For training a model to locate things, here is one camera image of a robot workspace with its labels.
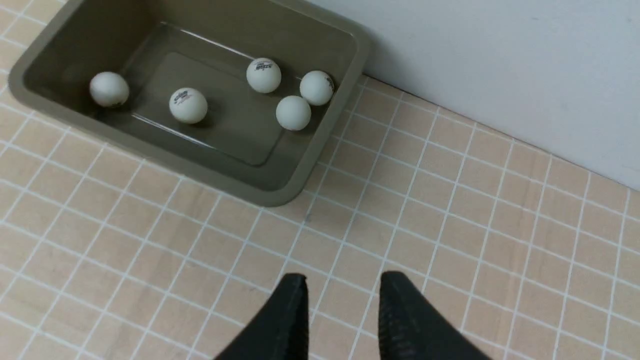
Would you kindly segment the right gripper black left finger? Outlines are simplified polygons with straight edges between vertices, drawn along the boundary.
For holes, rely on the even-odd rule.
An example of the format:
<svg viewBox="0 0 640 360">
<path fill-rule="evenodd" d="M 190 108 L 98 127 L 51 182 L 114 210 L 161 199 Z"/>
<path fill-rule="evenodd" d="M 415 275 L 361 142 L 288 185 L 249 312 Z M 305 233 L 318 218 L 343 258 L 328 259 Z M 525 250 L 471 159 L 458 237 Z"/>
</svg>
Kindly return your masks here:
<svg viewBox="0 0 640 360">
<path fill-rule="evenodd" d="M 307 360 L 310 327 L 306 279 L 301 273 L 286 273 L 256 315 L 215 358 Z"/>
</svg>

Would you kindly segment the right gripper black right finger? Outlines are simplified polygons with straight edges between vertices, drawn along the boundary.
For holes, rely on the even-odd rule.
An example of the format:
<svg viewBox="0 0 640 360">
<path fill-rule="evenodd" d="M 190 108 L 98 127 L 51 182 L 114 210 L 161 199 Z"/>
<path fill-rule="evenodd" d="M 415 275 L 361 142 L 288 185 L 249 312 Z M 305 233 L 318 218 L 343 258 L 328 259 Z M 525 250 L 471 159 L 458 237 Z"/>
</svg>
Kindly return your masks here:
<svg viewBox="0 0 640 360">
<path fill-rule="evenodd" d="M 381 275 L 378 347 L 382 360 L 487 360 L 400 271 Z"/>
</svg>

